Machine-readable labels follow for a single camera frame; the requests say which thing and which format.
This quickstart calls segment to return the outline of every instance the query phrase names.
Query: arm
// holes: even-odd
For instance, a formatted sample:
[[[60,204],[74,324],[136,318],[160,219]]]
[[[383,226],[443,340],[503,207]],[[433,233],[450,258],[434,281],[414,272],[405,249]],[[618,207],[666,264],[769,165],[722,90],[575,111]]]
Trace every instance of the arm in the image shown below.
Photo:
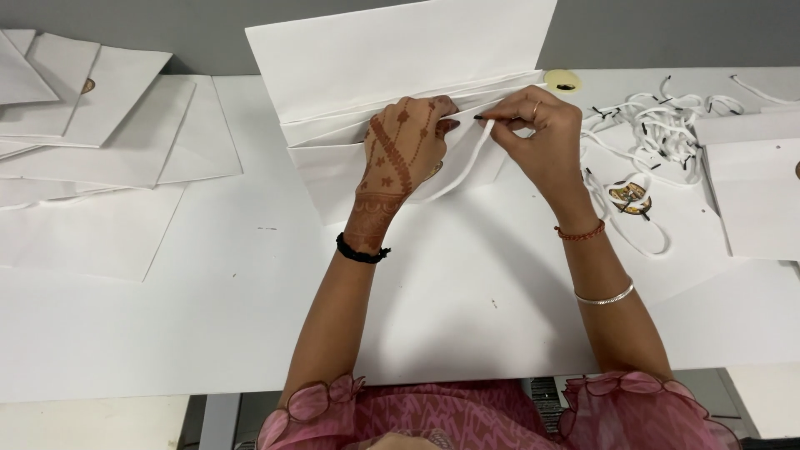
[[[580,168],[581,111],[536,86],[529,86],[482,114],[497,119],[493,139],[509,153],[542,193],[566,235],[596,229],[599,219]],[[522,139],[513,131],[536,133]],[[564,241],[575,293],[584,299],[615,297],[630,280],[606,233]],[[594,356],[604,372],[638,370],[672,378],[670,363],[650,314],[635,289],[605,305],[579,304]]]
[[[439,119],[455,112],[446,96],[403,98],[370,120],[366,169],[344,230],[350,248],[378,254],[400,206],[444,157],[444,136],[459,123]],[[278,406],[304,384],[331,383],[353,371],[374,274],[374,264],[334,254],[300,331]]]

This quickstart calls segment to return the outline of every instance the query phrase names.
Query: stack of paper bags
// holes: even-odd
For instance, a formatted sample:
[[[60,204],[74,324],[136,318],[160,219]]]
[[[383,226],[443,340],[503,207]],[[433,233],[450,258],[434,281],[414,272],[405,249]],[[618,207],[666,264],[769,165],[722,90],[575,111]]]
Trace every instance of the stack of paper bags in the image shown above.
[[[800,103],[694,129],[731,254],[800,260]]]
[[[242,173],[214,82],[34,35],[0,33],[0,266],[141,281],[184,182]]]
[[[448,94],[462,125],[412,203],[492,183],[505,152],[475,147],[473,116],[539,82],[555,0],[431,0],[246,29],[288,151],[324,224],[347,218],[365,166],[370,117],[404,96]],[[487,36],[514,31],[521,46]]]

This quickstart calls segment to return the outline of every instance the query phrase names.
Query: pink sleeve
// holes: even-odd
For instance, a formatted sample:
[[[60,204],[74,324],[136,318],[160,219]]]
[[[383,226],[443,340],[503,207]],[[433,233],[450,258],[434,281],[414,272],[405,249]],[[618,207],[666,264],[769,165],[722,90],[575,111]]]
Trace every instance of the pink sleeve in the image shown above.
[[[257,449],[335,450],[349,444],[354,435],[355,395],[363,384],[362,378],[345,375],[329,387],[319,383],[295,392],[288,409],[279,408],[264,420]]]
[[[558,434],[567,448],[741,449],[733,432],[711,420],[677,381],[612,372],[568,380],[564,396],[570,409],[558,422]]]

